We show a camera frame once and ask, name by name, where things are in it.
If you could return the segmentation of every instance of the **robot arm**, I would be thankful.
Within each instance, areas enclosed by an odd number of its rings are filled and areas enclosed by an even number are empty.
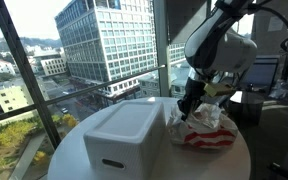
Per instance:
[[[255,43],[230,30],[247,13],[252,1],[218,0],[211,16],[188,38],[184,53],[191,72],[186,94],[178,101],[184,114],[182,120],[202,103],[200,98],[205,94],[205,84],[211,82],[215,72],[242,72],[253,63]]]

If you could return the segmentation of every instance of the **building window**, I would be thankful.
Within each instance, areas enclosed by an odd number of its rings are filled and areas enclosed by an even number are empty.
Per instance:
[[[178,86],[175,86],[175,92],[181,92],[181,88]]]

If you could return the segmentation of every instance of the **round white table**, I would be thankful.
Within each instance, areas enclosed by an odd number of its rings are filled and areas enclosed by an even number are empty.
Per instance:
[[[163,102],[165,120],[168,121],[174,98],[142,98],[131,101]],[[48,170],[48,180],[94,179],[83,135],[92,123],[100,121],[117,106],[105,108],[79,123],[63,139],[56,149]],[[173,145],[168,133],[164,134],[151,179],[165,180],[247,180],[251,172],[251,160],[247,145],[238,133],[231,148],[225,150],[201,150],[189,145]]]

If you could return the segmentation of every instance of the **white box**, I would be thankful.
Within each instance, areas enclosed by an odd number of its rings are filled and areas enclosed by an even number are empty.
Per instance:
[[[84,134],[97,179],[148,179],[164,130],[162,103],[120,103]]]

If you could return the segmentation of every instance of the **road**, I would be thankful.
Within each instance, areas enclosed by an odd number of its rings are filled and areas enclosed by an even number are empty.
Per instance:
[[[65,93],[63,92],[67,92],[68,89],[72,88],[72,85],[70,84],[60,86],[54,81],[47,81],[44,83],[47,84],[45,85],[45,87],[48,88],[46,89],[47,94],[53,98],[64,96]],[[62,115],[60,109],[64,107],[68,110],[69,114],[73,115],[78,121],[83,121],[85,118],[89,117],[95,112],[92,109],[89,109],[77,103],[76,98],[71,98],[58,102],[56,107],[54,106],[53,108],[50,108],[50,111],[52,114]]]

